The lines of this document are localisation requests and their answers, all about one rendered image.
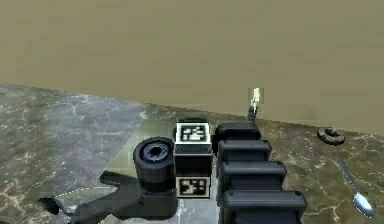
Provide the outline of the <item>silver metal spoon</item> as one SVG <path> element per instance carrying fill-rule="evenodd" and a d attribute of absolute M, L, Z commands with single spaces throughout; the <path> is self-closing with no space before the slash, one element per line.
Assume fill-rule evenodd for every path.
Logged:
<path fill-rule="evenodd" d="M 345 163 L 341 160 L 337 161 L 338 167 L 340 168 L 341 172 L 344 174 L 346 179 L 349 181 L 351 186 L 353 187 L 355 191 L 355 195 L 353 196 L 352 203 L 354 207 L 365 217 L 372 219 L 374 217 L 374 211 L 371 206 L 371 204 L 368 202 L 367 198 L 364 197 L 359 188 L 357 187 L 351 173 L 349 172 L 347 166 Z"/>

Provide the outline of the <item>pale small upright object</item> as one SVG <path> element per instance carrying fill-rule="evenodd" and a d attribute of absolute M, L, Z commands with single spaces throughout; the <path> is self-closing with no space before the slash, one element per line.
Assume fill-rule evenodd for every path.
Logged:
<path fill-rule="evenodd" d="M 249 107 L 247 112 L 246 121 L 255 123 L 259 105 L 262 102 L 263 90 L 261 88 L 253 88 L 250 92 Z"/>

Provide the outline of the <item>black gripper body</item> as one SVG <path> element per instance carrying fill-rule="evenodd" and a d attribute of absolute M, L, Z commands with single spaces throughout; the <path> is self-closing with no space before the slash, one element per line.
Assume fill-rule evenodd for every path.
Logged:
<path fill-rule="evenodd" d="M 79 205 L 70 224 L 99 224 L 109 215 L 119 220 L 150 221 L 173 217 L 178 207 L 173 147 L 173 141 L 167 137 L 141 141 L 132 153 L 136 176 L 105 170 L 99 181 L 117 189 Z"/>

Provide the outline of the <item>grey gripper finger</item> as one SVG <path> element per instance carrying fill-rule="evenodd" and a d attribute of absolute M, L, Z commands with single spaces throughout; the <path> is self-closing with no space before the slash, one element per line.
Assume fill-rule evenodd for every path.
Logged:
<path fill-rule="evenodd" d="M 54 196 L 39 198 L 38 203 L 44 210 L 53 215 L 58 215 L 60 212 L 70 217 L 74 215 L 73 212 L 69 212 L 61 203 L 61 201 L 56 199 Z"/>
<path fill-rule="evenodd" d="M 116 190 L 116 187 L 109 186 L 94 186 L 86 188 L 78 188 L 65 193 L 55 195 L 57 199 L 78 199 L 78 198 L 91 198 L 96 196 L 102 196 L 107 193 L 112 193 Z"/>

